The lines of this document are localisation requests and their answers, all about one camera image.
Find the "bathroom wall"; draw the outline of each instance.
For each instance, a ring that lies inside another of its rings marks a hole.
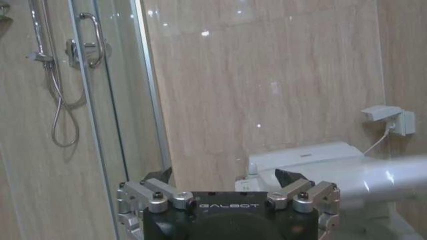
[[[416,114],[416,134],[391,137],[391,155],[426,154],[427,145],[427,1],[378,0],[386,101]],[[426,201],[398,204],[427,238]]]
[[[232,190],[255,153],[370,147],[383,126],[363,124],[360,110],[386,103],[375,0],[144,7],[179,188]]]
[[[73,111],[80,126],[79,144],[75,148],[57,147],[51,140],[56,106],[47,91],[43,67],[25,59],[36,50],[28,1],[9,3],[8,16],[13,23],[0,36],[1,192],[9,185],[9,197],[3,198],[1,194],[0,238],[7,234],[17,237],[5,239],[19,239],[20,234],[24,240],[115,239],[88,108]],[[65,39],[75,37],[68,4],[48,0],[48,6],[65,96],[71,101],[79,97],[83,84],[80,71],[68,67],[64,54]],[[60,140],[64,135],[71,139],[73,128],[68,116],[60,118],[59,132]],[[108,149],[110,158],[120,161],[115,148]],[[115,171],[119,174],[122,170],[116,167]],[[16,221],[11,218],[4,224],[4,211],[11,216],[15,213]]]

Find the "glass shower door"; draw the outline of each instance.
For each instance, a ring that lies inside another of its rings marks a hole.
[[[73,44],[115,224],[120,182],[139,181],[147,173],[170,166],[162,111],[155,107],[158,91],[150,81],[134,4],[116,0],[68,0]]]

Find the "logo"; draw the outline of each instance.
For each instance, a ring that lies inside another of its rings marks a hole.
[[[199,208],[219,208],[219,209],[250,209],[258,208],[259,204],[199,204]]]

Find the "metal bracket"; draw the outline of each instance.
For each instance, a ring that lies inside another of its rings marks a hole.
[[[151,213],[163,213],[168,210],[168,201],[174,207],[191,210],[196,205],[191,192],[179,192],[178,189],[155,178],[140,182],[124,182],[116,191],[118,221],[126,227],[127,236],[132,240],[143,239],[143,210]]]
[[[340,189],[336,184],[323,181],[307,192],[300,192],[294,196],[292,207],[300,213],[310,213],[316,208],[320,214],[319,239],[331,239],[340,220]]]
[[[286,209],[294,196],[300,192],[306,192],[311,187],[311,182],[300,178],[282,188],[280,191],[267,193],[267,206],[270,206],[271,210],[274,211]]]

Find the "bolt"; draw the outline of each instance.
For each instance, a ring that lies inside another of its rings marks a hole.
[[[163,193],[162,193],[160,191],[156,191],[156,192],[152,194],[152,199],[155,199],[155,200],[163,199]]]
[[[302,200],[307,200],[308,199],[308,193],[306,191],[302,191],[298,194],[298,198],[302,199]]]

